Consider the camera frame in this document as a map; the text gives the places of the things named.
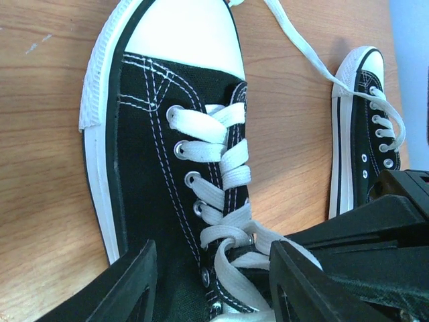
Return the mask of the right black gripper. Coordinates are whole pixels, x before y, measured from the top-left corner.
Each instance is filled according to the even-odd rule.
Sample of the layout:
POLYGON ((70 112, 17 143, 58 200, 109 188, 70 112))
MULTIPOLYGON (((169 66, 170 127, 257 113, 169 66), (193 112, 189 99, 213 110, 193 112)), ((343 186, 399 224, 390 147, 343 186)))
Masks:
POLYGON ((428 171, 383 170, 375 200, 304 231, 292 241, 361 300, 428 320, 428 171))

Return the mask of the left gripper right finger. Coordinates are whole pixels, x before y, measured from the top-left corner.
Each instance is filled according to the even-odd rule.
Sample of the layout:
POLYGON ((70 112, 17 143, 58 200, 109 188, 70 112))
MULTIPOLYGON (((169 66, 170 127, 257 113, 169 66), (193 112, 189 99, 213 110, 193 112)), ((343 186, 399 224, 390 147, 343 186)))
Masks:
POLYGON ((269 283, 276 321, 385 321, 286 241, 271 245, 269 283))

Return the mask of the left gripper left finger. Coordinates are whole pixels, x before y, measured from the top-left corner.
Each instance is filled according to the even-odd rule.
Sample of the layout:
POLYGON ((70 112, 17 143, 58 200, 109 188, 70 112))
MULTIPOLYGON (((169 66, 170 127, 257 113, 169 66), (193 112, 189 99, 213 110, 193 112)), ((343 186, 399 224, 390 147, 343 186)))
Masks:
POLYGON ((38 321, 151 321, 157 277, 156 244, 148 240, 38 321))

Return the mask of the black canvas sneaker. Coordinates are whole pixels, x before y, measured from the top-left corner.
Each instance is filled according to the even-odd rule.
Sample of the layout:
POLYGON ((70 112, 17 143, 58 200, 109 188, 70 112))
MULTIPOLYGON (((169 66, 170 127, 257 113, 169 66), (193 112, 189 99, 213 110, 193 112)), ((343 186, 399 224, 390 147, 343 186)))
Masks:
POLYGON ((379 173, 401 166, 392 115, 366 98, 386 98, 382 53, 373 46, 355 48, 335 76, 355 94, 332 87, 329 218, 368 203, 379 173))
MULTIPOLYGON (((153 240, 155 321, 219 321, 228 297, 214 269, 219 241, 184 177, 221 185, 219 165, 176 157, 191 137, 171 129, 173 105, 210 113, 244 103, 247 83, 226 1, 120 1, 105 22, 84 77, 79 129, 88 185, 110 262, 153 240)), ((268 270, 240 270, 271 306, 268 270)))

